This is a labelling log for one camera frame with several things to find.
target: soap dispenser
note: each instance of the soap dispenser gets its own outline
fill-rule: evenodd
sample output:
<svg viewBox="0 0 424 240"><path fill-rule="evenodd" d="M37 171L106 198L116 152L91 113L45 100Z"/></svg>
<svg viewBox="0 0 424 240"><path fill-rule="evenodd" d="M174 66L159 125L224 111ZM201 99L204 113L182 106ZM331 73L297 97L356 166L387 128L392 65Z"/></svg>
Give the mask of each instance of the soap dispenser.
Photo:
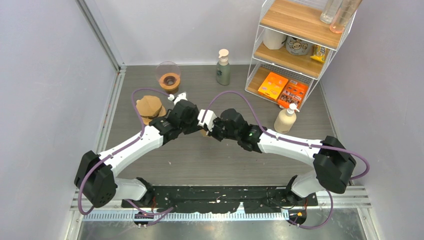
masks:
<svg viewBox="0 0 424 240"><path fill-rule="evenodd" d="M298 106L294 103L290 103L287 109L283 109L279 112L274 123L276 132L285 134L292 128L297 118L295 111L299 112Z"/></svg>
<svg viewBox="0 0 424 240"><path fill-rule="evenodd" d="M216 64L216 81L221 85L230 84L230 64L228 63L228 50L219 50L219 62Z"/></svg>

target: glass bottle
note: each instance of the glass bottle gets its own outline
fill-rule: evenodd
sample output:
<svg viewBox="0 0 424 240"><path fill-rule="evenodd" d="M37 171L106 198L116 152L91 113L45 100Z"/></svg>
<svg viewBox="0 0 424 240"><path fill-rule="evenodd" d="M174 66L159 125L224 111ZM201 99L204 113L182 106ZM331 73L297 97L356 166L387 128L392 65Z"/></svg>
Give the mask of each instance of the glass bottle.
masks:
<svg viewBox="0 0 424 240"><path fill-rule="evenodd" d="M343 0L330 25L333 33L341 34L354 15L362 0Z"/></svg>
<svg viewBox="0 0 424 240"><path fill-rule="evenodd" d="M343 0L328 0L327 4L324 7L324 10L322 10L319 19L326 24L331 24L334 17L336 16L337 10L342 4L342 1Z"/></svg>

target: yellow snack bag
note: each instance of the yellow snack bag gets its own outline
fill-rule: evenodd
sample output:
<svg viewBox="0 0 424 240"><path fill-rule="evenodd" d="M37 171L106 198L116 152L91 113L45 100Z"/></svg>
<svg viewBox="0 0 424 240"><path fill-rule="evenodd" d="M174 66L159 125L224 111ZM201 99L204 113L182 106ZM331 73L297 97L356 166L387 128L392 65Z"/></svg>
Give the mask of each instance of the yellow snack bag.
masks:
<svg viewBox="0 0 424 240"><path fill-rule="evenodd" d="M310 58L320 63L325 63L326 56L327 56L326 53L327 53L327 48L320 45L315 45L315 49L313 50L313 55L310 56Z"/></svg>

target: wooden coaster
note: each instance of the wooden coaster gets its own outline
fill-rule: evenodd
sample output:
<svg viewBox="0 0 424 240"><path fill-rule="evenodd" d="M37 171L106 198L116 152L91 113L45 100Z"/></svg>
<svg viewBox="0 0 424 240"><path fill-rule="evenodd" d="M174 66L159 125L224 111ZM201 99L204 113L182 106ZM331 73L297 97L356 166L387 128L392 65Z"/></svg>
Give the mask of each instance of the wooden coaster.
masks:
<svg viewBox="0 0 424 240"><path fill-rule="evenodd" d="M178 87L180 86L181 80L180 76L173 72L166 73L160 77L159 84L160 87L165 90L168 94L174 94L178 92Z"/></svg>

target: white cylinder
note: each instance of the white cylinder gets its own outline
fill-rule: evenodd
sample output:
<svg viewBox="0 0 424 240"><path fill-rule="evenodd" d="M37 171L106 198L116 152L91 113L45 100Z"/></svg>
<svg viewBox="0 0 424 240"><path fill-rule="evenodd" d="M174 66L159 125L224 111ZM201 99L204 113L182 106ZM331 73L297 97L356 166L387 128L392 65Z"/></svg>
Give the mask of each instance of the white cylinder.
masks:
<svg viewBox="0 0 424 240"><path fill-rule="evenodd" d="M277 50L284 46L286 38L286 34L265 28L263 33L263 44L271 50Z"/></svg>

